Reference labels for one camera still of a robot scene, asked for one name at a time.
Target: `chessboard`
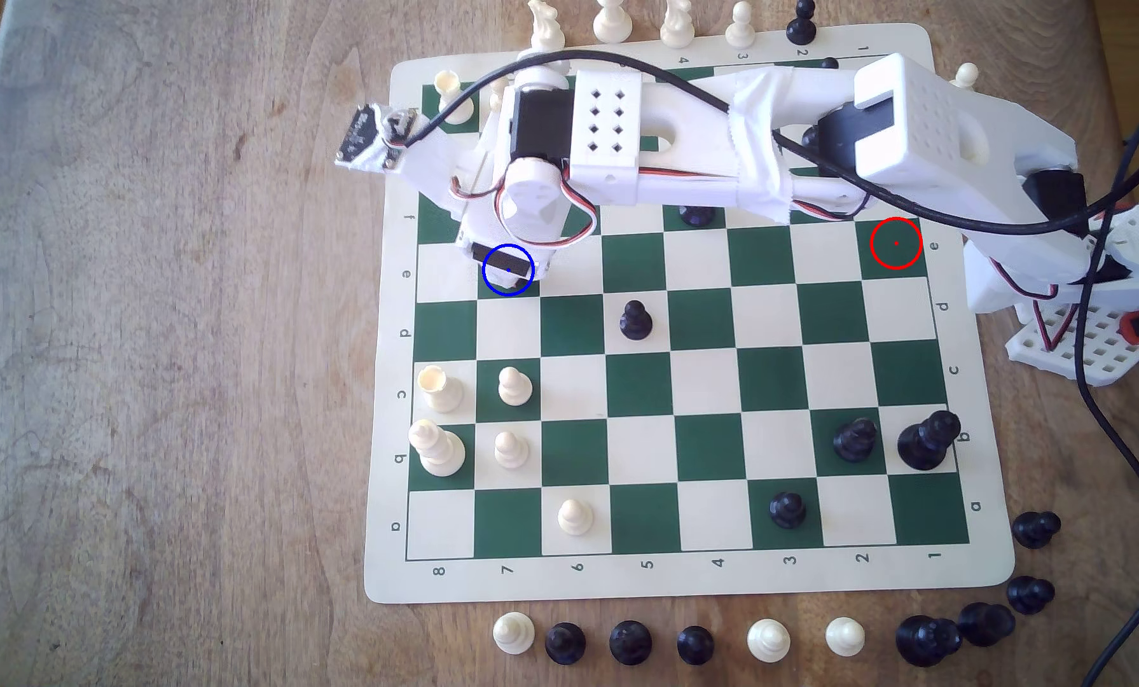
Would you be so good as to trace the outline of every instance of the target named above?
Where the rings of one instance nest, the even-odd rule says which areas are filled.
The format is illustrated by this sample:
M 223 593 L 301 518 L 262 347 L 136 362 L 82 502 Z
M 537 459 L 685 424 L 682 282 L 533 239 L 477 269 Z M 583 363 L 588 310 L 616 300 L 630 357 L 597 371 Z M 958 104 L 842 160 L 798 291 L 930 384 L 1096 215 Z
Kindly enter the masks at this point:
M 601 49 L 686 79 L 825 57 L 855 68 L 890 52 L 933 68 L 916 24 L 825 26 L 809 47 L 772 32 L 741 51 L 721 36 L 683 50 L 659 41 Z M 515 58 L 396 65 L 391 104 L 433 116 L 437 71 L 467 84 Z M 489 109 L 474 103 L 467 122 L 444 130 L 481 131 Z M 814 173 L 790 161 L 795 173 Z M 789 227 L 736 208 L 716 210 L 706 227 L 688 227 L 673 206 L 604 206 L 600 215 L 596 235 L 557 253 L 546 279 L 495 293 L 454 247 L 450 214 L 387 179 L 363 553 L 370 599 L 1005 582 L 1014 550 L 957 230 L 882 222 L 898 212 L 880 204 L 853 221 L 794 211 Z M 584 218 L 572 212 L 566 229 Z M 655 324 L 640 341 L 618 327 L 630 300 Z M 450 414 L 432 411 L 416 386 L 429 365 L 461 382 Z M 531 378 L 523 406 L 499 398 L 508 366 Z M 962 434 L 940 467 L 918 472 L 900 459 L 896 437 L 940 408 L 960 417 Z M 876 422 L 880 444 L 867 460 L 841 460 L 833 435 L 859 417 Z M 465 444 L 454 475 L 421 467 L 408 443 L 421 418 Z M 521 468 L 494 459 L 500 432 L 530 445 Z M 803 497 L 802 525 L 771 521 L 778 492 Z M 592 508 L 587 534 L 558 526 L 566 499 Z

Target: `blue circle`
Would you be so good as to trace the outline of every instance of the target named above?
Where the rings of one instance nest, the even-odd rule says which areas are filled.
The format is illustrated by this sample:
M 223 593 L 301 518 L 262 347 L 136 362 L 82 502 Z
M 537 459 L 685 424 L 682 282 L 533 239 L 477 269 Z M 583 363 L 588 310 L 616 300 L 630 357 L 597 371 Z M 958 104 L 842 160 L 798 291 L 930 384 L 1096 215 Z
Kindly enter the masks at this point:
M 528 279 L 526 281 L 526 286 L 519 288 L 518 291 L 516 291 L 514 293 L 501 293 L 492 284 L 489 284 L 489 276 L 485 273 L 485 268 L 489 267 L 489 257 L 492 257 L 492 254 L 497 253 L 498 248 L 505 248 L 506 246 L 514 246 L 515 248 L 518 248 L 519 251 L 522 251 L 524 255 L 526 255 L 526 260 L 531 263 L 531 276 L 532 277 L 535 276 L 535 259 L 531 256 L 531 253 L 526 252 L 526 248 L 523 248 L 517 243 L 499 243 L 497 246 L 493 247 L 492 251 L 489 251 L 487 255 L 485 255 L 485 259 L 481 262 L 481 279 L 485 280 L 485 286 L 487 286 L 490 291 L 492 291 L 493 293 L 495 293 L 499 296 L 505 296 L 505 297 L 508 298 L 510 296 L 517 296 L 523 291 L 526 291 L 526 289 L 531 288 L 531 283 L 534 281 L 534 279 Z

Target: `captured chess piece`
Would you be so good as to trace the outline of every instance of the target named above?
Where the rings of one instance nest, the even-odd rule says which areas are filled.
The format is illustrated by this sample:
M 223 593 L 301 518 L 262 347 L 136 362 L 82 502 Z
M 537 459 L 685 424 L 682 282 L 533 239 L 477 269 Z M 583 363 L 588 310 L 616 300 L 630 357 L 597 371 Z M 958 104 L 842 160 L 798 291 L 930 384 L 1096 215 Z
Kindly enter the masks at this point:
M 1001 604 L 976 602 L 958 613 L 958 632 L 974 647 L 991 647 L 1015 631 L 1015 614 Z
M 556 663 L 577 663 L 581 655 L 587 653 L 587 636 L 572 622 L 558 622 L 543 637 L 543 649 Z
M 878 427 L 875 426 L 875 420 L 862 417 L 837 430 L 836 436 L 831 437 L 831 447 L 841 460 L 860 463 L 870 457 L 876 441 Z
M 958 652 L 964 638 L 956 623 L 945 618 L 915 615 L 895 629 L 895 648 L 917 668 L 929 668 Z
M 707 663 L 713 659 L 713 635 L 699 624 L 691 624 L 675 637 L 675 649 L 683 663 Z
M 1019 574 L 1006 584 L 1006 600 L 1023 615 L 1035 615 L 1056 597 L 1056 588 L 1047 580 Z
M 1015 518 L 1010 525 L 1010 533 L 1027 549 L 1041 549 L 1052 540 L 1052 535 L 1062 531 L 1062 518 L 1056 517 L 1052 510 L 1044 510 L 1036 514 L 1035 510 L 1027 510 Z
M 816 27 L 811 21 L 814 17 L 814 0 L 798 0 L 794 5 L 794 19 L 786 25 L 786 39 L 794 46 L 805 46 L 814 40 Z
M 653 332 L 653 318 L 645 309 L 641 301 L 629 301 L 624 303 L 624 314 L 621 316 L 621 334 L 625 337 L 640 341 L 650 336 Z
M 768 504 L 768 516 L 777 526 L 793 530 L 805 521 L 805 504 L 803 497 L 794 492 L 778 492 Z
M 903 428 L 896 449 L 912 469 L 934 469 L 942 465 L 947 449 L 958 439 L 959 430 L 956 414 L 934 411 L 925 422 Z
M 621 621 L 607 638 L 612 656 L 623 664 L 638 664 L 650 657 L 653 638 L 646 625 L 636 620 Z

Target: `red circle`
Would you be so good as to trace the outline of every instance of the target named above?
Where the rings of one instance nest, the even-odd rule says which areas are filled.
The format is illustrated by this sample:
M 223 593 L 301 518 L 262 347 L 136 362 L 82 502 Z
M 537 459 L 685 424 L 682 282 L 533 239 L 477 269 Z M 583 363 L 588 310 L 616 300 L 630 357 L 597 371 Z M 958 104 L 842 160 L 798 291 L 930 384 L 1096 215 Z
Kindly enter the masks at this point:
M 917 231 L 917 254 L 913 255 L 913 257 L 909 260 L 907 263 L 903 263 L 902 265 L 895 268 L 887 263 L 884 263 L 884 261 L 880 257 L 878 257 L 878 253 L 875 252 L 875 235 L 878 234 L 879 227 L 883 227 L 887 222 L 894 220 L 909 222 L 909 227 L 915 228 L 915 230 Z M 882 222 L 878 222 L 878 224 L 875 226 L 875 230 L 870 232 L 870 255 L 874 255 L 877 263 L 885 267 L 888 270 L 902 270 L 912 265 L 912 263 L 915 263 L 915 261 L 917 261 L 917 259 L 920 257 L 920 253 L 925 250 L 925 247 L 926 247 L 926 240 L 923 236 L 920 236 L 920 227 L 915 226 L 912 223 L 912 220 L 907 218 L 886 218 Z

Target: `wooden table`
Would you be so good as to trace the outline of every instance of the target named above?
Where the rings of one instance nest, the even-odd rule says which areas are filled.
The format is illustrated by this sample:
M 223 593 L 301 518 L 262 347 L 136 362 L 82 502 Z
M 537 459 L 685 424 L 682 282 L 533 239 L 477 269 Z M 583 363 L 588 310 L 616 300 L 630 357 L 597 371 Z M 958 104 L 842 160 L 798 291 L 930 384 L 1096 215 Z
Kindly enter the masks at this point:
M 1000 588 L 779 597 L 383 606 L 362 589 L 383 180 L 333 166 L 391 67 L 519 49 L 517 0 L 226 3 L 11 0 L 0 38 L 0 685 L 1074 685 L 1139 598 L 1139 486 L 1072 384 L 1011 365 L 982 318 L 1013 512 L 1065 518 L 1018 554 L 1058 599 L 995 648 L 929 670 L 895 624 Z M 571 44 L 597 6 L 564 1 Z M 699 34 L 730 2 L 699 1 Z M 661 5 L 629 0 L 636 40 Z M 755 2 L 780 30 L 789 0 Z M 1116 122 L 1085 0 L 820 0 L 820 24 L 917 23 L 941 72 L 1079 142 L 1091 196 Z M 1098 394 L 1139 450 L 1139 368 Z M 505 610 L 572 620 L 573 668 L 493 646 Z M 834 616 L 867 627 L 841 659 Z M 760 616 L 794 637 L 755 662 Z M 613 662 L 620 620 L 655 655 Z M 673 632 L 710 628 L 690 669 Z M 1139 685 L 1139 630 L 1104 685 Z

